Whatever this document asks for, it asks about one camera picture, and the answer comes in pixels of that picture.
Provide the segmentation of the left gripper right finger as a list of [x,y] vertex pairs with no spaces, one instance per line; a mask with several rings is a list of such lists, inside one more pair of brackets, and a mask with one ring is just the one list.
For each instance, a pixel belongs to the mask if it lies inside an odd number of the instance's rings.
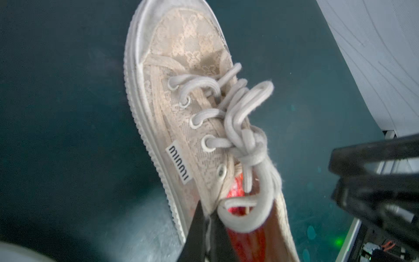
[[209,217],[208,223],[208,261],[239,262],[228,232],[217,212]]

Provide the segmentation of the beige sneaker one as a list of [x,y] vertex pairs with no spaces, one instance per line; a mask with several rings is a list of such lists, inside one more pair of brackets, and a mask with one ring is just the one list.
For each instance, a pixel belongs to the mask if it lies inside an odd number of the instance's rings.
[[266,134],[249,114],[274,91],[239,79],[205,1],[142,1],[129,26],[124,80],[131,112],[184,246],[198,202],[217,212],[239,262],[299,260]]

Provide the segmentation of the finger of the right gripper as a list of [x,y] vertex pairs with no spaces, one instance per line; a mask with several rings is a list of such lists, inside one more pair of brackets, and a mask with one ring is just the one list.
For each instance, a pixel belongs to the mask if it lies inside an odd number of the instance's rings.
[[414,134],[390,140],[335,148],[331,153],[328,169],[341,177],[370,175],[372,172],[366,169],[366,164],[417,158],[418,156],[419,135]]
[[387,233],[407,249],[419,247],[419,224],[393,208],[419,216],[418,178],[341,178],[332,200],[374,229]]

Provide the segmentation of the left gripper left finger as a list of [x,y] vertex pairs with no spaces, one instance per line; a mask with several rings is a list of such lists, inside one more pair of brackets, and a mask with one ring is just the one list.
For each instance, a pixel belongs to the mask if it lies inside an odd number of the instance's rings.
[[206,217],[198,202],[186,242],[177,262],[204,262],[206,259]]

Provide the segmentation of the white sneaker with laces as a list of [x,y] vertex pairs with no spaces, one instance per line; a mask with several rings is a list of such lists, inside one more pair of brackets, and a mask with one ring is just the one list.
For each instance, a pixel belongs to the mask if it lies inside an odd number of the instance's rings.
[[1,241],[1,262],[56,262],[54,259],[26,247]]

